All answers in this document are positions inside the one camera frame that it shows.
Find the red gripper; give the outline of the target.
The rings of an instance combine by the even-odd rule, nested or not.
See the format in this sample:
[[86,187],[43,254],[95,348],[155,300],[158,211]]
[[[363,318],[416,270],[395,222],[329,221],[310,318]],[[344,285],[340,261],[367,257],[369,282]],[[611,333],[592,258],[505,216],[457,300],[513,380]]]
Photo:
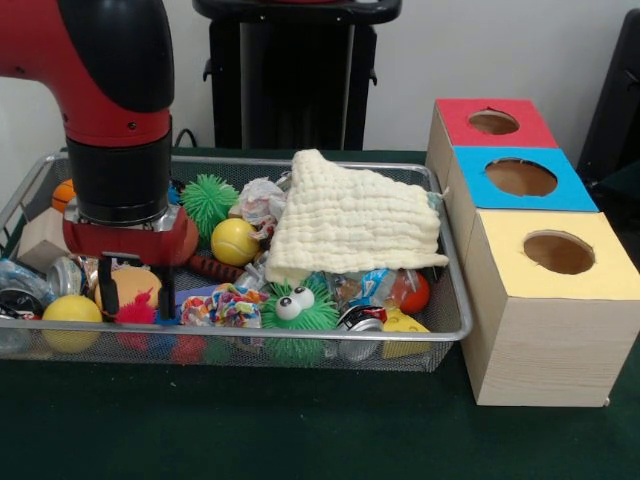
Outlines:
[[102,309],[110,316],[119,311],[117,284],[112,278],[113,258],[135,259],[158,268],[161,288],[158,292],[159,318],[168,321],[175,316],[175,281],[172,266],[181,265],[189,234],[189,218],[185,210],[170,205],[152,222],[133,226],[106,226],[88,222],[76,205],[68,205],[63,214],[63,236],[71,253],[98,261],[98,284]]

